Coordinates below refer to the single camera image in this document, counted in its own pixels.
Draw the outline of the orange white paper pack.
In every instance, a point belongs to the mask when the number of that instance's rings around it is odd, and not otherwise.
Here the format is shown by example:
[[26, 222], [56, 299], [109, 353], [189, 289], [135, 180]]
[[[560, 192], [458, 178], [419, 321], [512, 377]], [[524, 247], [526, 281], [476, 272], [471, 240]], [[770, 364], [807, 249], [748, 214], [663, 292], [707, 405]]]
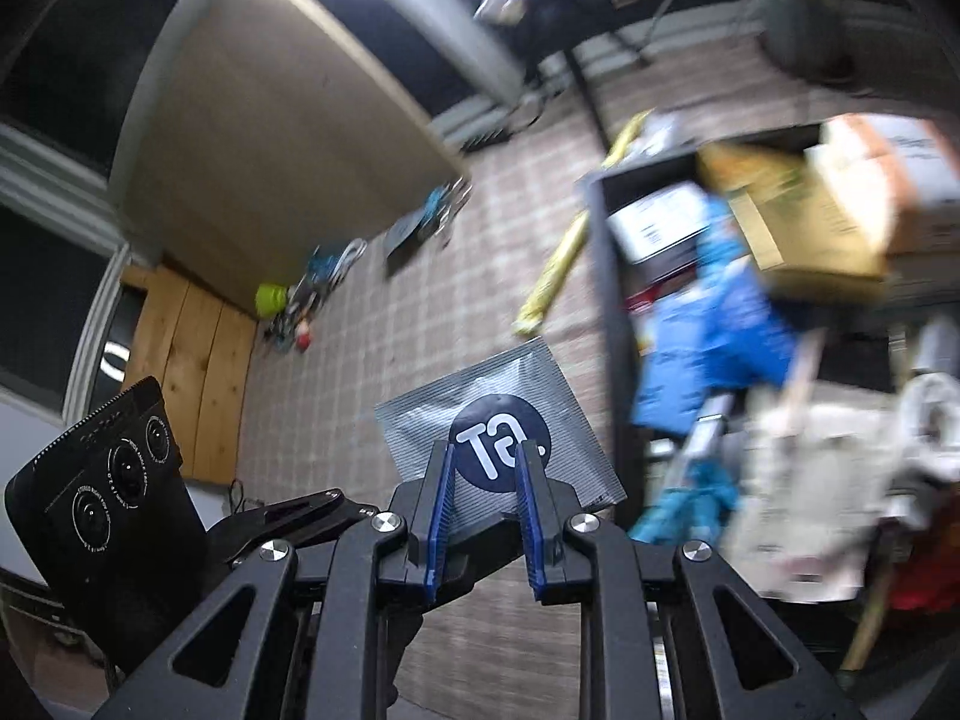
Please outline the orange white paper pack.
[[805, 156], [877, 254], [958, 249], [958, 151], [933, 121], [837, 115]]

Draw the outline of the wooden board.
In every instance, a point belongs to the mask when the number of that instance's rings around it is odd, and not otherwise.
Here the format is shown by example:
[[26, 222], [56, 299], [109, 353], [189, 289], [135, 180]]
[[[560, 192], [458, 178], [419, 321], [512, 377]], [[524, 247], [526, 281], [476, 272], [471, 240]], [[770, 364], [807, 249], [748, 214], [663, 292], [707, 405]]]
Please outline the wooden board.
[[122, 283], [146, 293], [125, 387], [154, 377], [163, 389], [184, 476], [226, 488], [238, 466], [256, 322], [166, 266], [127, 265]]

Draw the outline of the black tripod stand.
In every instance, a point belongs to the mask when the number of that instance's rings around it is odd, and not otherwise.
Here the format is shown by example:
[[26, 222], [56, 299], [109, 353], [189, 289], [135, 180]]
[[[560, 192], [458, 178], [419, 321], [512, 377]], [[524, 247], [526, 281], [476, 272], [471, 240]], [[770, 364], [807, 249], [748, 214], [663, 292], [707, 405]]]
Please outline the black tripod stand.
[[601, 150], [607, 153], [612, 148], [612, 132], [599, 107], [597, 88], [610, 73], [652, 64], [647, 48], [648, 26], [647, 20], [630, 20], [612, 13], [534, 13], [517, 37], [526, 83], [547, 96], [573, 89]]

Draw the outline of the black power strip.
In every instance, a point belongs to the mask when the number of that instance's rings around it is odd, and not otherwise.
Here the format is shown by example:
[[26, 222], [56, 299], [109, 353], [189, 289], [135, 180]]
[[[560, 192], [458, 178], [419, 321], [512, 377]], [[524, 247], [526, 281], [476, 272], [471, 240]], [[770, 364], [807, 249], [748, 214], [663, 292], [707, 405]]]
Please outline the black power strip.
[[489, 128], [480, 133], [474, 133], [467, 137], [460, 145], [460, 153], [475, 154], [494, 146], [505, 145], [511, 142], [514, 132], [511, 128], [503, 125], [502, 127]]

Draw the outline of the grey foil sachet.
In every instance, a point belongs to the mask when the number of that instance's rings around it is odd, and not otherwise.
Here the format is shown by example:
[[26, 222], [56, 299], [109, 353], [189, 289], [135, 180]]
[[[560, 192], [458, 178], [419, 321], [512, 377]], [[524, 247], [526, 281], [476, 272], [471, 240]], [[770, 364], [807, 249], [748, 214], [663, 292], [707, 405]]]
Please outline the grey foil sachet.
[[516, 463], [526, 440], [551, 479], [573, 486], [589, 512], [626, 493], [562, 369], [540, 338], [491, 356], [374, 410], [398, 476], [427, 471], [433, 445], [452, 449], [454, 523], [516, 511]]

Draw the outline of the metal scissors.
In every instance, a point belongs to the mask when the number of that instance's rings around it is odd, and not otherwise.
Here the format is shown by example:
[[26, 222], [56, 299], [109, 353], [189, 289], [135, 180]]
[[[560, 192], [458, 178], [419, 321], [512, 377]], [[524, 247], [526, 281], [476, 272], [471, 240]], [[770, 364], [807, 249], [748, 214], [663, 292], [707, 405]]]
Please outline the metal scissors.
[[472, 183], [466, 177], [459, 177], [452, 184], [438, 187], [425, 205], [425, 236], [441, 239], [441, 245], [446, 247], [452, 238], [455, 216], [459, 215], [471, 196]]

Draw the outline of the blue packet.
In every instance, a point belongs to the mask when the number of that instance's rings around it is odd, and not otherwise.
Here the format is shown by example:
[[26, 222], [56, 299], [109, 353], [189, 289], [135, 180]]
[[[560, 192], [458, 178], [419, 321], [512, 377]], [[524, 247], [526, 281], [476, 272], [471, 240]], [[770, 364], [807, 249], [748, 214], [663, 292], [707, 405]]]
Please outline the blue packet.
[[697, 279], [652, 307], [652, 348], [631, 422], [685, 436], [709, 395], [760, 383], [781, 387], [796, 343], [761, 286], [729, 206], [711, 197], [697, 243]]

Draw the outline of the yellow green cup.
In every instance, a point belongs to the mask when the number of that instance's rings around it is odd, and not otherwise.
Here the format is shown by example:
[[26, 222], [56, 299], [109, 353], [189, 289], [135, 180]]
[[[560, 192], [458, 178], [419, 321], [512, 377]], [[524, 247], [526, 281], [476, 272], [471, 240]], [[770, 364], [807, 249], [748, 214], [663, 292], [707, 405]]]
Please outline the yellow green cup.
[[260, 283], [254, 294], [254, 307], [259, 319], [271, 319], [288, 305], [290, 288], [283, 284]]

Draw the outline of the yellow long packet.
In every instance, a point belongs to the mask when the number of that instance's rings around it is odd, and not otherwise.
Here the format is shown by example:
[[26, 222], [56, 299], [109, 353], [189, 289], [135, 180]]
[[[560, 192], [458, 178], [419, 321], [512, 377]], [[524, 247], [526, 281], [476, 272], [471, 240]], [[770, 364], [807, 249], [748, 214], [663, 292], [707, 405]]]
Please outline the yellow long packet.
[[[630, 146], [641, 137], [651, 114], [652, 109], [641, 110], [626, 122], [601, 162], [602, 169], [618, 166], [626, 158]], [[512, 322], [512, 333], [516, 337], [534, 338], [539, 335], [556, 296], [565, 286], [571, 268], [586, 245], [587, 238], [589, 238], [589, 211], [581, 210], [566, 228], [565, 234], [540, 271], [537, 283], [527, 294], [524, 304], [517, 312], [516, 319]]]

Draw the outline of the grey pouch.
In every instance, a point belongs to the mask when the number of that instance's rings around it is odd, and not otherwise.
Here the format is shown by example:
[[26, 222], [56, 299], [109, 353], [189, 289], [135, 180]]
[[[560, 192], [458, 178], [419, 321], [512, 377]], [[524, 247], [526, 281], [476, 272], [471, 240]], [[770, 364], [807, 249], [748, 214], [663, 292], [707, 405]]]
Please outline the grey pouch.
[[416, 252], [433, 234], [433, 218], [426, 211], [412, 211], [402, 216], [397, 223], [387, 231], [384, 238], [384, 260], [386, 261], [386, 275], [393, 277], [402, 268], [409, 265]]

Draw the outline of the teal plastic gloves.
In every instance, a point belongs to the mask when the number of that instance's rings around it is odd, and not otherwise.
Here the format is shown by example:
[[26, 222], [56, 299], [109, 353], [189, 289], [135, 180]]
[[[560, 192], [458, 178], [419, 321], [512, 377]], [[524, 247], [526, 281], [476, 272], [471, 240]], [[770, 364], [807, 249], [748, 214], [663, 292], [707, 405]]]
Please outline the teal plastic gloves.
[[695, 461], [680, 486], [662, 489], [628, 536], [659, 546], [680, 546], [692, 539], [718, 544], [739, 499], [737, 484], [717, 461]]

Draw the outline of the black storage bin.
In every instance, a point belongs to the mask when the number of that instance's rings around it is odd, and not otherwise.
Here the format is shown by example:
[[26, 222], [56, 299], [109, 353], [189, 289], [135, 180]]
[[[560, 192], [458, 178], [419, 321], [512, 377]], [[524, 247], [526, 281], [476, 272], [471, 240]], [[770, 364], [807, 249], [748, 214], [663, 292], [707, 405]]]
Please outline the black storage bin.
[[697, 279], [703, 231], [630, 263], [607, 218], [679, 182], [727, 203], [700, 176], [703, 145], [601, 169], [586, 181], [612, 380], [613, 465], [626, 493], [617, 520], [628, 533], [662, 489], [680, 486], [695, 461], [714, 460], [740, 499], [713, 546], [755, 593], [784, 603], [864, 596], [882, 613], [948, 610], [958, 600], [958, 483], [922, 532], [890, 514], [890, 484], [900, 465], [903, 388], [929, 372], [958, 380], [957, 317], [914, 307], [900, 259], [874, 252], [887, 276], [882, 298], [866, 304], [781, 299], [760, 280], [796, 332], [786, 382], [709, 395], [685, 436], [631, 422], [652, 348], [652, 307]]

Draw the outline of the tan cabinet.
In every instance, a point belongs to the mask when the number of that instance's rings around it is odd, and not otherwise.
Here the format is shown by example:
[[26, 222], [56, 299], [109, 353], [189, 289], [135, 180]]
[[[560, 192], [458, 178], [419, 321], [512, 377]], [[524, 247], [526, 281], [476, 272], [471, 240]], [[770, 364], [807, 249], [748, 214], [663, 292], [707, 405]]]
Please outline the tan cabinet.
[[241, 309], [320, 244], [372, 239], [466, 177], [402, 85], [316, 0], [179, 0], [107, 195], [133, 236]]

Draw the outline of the yellow flower box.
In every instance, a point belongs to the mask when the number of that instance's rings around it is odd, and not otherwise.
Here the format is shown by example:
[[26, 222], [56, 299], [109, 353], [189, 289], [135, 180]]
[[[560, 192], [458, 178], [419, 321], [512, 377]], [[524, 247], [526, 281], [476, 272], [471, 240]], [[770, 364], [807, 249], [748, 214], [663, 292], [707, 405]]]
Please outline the yellow flower box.
[[697, 161], [711, 192], [729, 203], [768, 293], [815, 304], [882, 298], [884, 259], [805, 158], [715, 142], [698, 149]]

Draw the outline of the white blue box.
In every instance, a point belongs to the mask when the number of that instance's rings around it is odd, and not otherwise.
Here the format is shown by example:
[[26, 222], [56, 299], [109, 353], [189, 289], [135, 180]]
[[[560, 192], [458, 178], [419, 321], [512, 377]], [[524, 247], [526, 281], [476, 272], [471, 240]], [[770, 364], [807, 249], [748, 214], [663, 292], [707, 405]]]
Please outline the white blue box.
[[706, 216], [708, 193], [694, 182], [679, 182], [615, 211], [607, 226], [625, 259], [641, 263], [698, 236]]

